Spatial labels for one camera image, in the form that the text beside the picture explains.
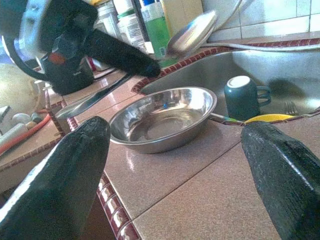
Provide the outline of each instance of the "kitchen counter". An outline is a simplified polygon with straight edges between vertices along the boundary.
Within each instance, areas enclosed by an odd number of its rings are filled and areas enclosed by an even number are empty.
[[[64,98],[65,104],[123,76]],[[142,98],[134,77],[84,113],[69,119],[76,128],[91,116],[107,121]],[[320,158],[320,115],[276,126]],[[240,144],[241,126],[209,120],[189,144],[158,154],[140,154],[110,143],[97,194],[117,239],[280,239],[256,191]]]

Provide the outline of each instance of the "white wall tile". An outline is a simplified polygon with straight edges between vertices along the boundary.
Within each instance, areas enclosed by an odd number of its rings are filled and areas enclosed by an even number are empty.
[[[313,14],[310,18],[310,32],[320,31],[320,13]]]
[[[297,16],[296,0],[247,0],[240,8],[242,26]]]
[[[296,16],[310,15],[311,0],[296,0]]]
[[[221,41],[221,40],[230,40],[230,39],[241,39],[241,30],[240,27],[228,28],[215,31],[209,37],[209,41]]]
[[[309,31],[309,16],[242,26],[241,31],[242,38],[305,33]]]
[[[320,0],[312,0],[311,14],[319,14],[319,13],[320,13]]]
[[[230,17],[230,19],[221,27],[221,29],[230,29],[240,27],[240,15],[239,10]]]

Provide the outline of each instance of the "sink basin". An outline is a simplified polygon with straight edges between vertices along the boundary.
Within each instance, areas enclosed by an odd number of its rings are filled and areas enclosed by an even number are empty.
[[[203,87],[217,98],[216,114],[228,115],[224,86],[235,76],[246,75],[257,86],[271,88],[271,103],[261,114],[285,113],[285,102],[294,102],[299,115],[320,106],[320,53],[230,51],[211,55],[180,68],[141,89],[151,94],[178,87]]]

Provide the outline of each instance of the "stainless steel bowl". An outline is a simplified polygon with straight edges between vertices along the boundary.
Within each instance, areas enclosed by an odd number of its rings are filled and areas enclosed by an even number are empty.
[[[181,147],[196,137],[216,105],[217,96],[201,87],[147,95],[113,116],[111,141],[145,154]]]

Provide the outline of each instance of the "dish soap bottle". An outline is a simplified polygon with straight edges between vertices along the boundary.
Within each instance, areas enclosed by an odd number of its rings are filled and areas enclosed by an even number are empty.
[[[162,58],[167,53],[167,46],[170,40],[164,10],[161,2],[155,2],[154,0],[143,0],[143,2],[145,6],[141,8],[141,14],[152,43],[154,55],[156,58]],[[160,66],[166,67],[176,62],[174,59],[162,60]]]

